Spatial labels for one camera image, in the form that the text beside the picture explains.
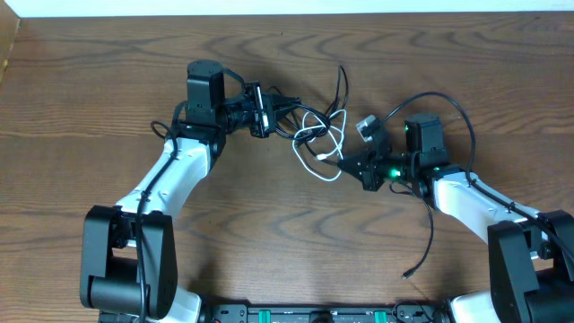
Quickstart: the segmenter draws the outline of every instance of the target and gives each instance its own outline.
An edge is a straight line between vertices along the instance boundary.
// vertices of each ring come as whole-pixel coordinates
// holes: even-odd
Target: white cord
[[[334,153],[337,153],[339,155],[339,157],[341,157],[341,159],[343,158],[343,152],[341,151],[343,149],[343,141],[344,141],[344,128],[345,125],[347,123],[347,111],[345,109],[339,109],[335,112],[333,112],[330,116],[328,116],[329,118],[333,118],[336,115],[338,115],[339,113],[343,113],[343,126],[341,127],[341,129],[331,126],[329,127],[329,129],[327,130],[327,132],[329,133],[329,135],[331,136],[331,139],[333,139],[333,143],[335,143],[335,148],[330,152],[330,153],[320,153],[317,155],[317,159],[319,161],[322,161],[330,156],[332,156]],[[301,120],[301,126],[302,128],[297,131],[295,133],[294,136],[294,140],[292,141],[292,147],[293,147],[293,151],[295,152],[295,154],[297,155],[297,157],[299,158],[299,160],[301,161],[301,164],[303,164],[303,167],[305,167],[305,169],[311,173],[312,175],[314,175],[315,177],[317,177],[318,179],[322,179],[324,181],[334,181],[336,179],[339,178],[339,176],[341,176],[341,170],[339,170],[339,172],[332,178],[325,178],[323,176],[321,176],[320,174],[318,174],[317,172],[315,172],[313,169],[311,169],[308,164],[303,161],[303,158],[301,157],[301,155],[299,154],[298,150],[297,150],[297,137],[299,136],[300,133],[311,130],[311,129],[318,129],[318,128],[326,128],[325,124],[323,123],[323,121],[321,121],[319,118],[317,118],[317,116],[313,115],[313,117],[315,117],[315,119],[321,124],[320,126],[312,126],[312,127],[305,127],[305,118],[307,117],[307,115],[309,114],[309,112],[305,113],[305,115],[303,116],[303,119]],[[341,134],[341,140],[337,143],[335,136],[333,135],[333,133],[331,132],[331,129],[334,129],[336,131],[338,131]],[[309,141],[309,143],[314,142],[316,139],[313,138]]]

